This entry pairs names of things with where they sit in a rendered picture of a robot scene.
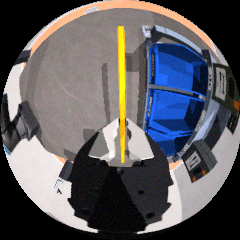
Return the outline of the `yellow bar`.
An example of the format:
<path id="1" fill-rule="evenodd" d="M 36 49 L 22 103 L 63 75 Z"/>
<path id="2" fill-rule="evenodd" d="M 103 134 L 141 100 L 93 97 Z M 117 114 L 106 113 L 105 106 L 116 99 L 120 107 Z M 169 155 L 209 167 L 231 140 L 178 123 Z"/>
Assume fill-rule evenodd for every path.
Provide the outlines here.
<path id="1" fill-rule="evenodd" d="M 124 145 L 125 145 L 125 45 L 124 45 L 124 26 L 118 26 L 118 55 L 119 55 L 119 99 L 120 99 L 121 162 L 124 163 Z"/>

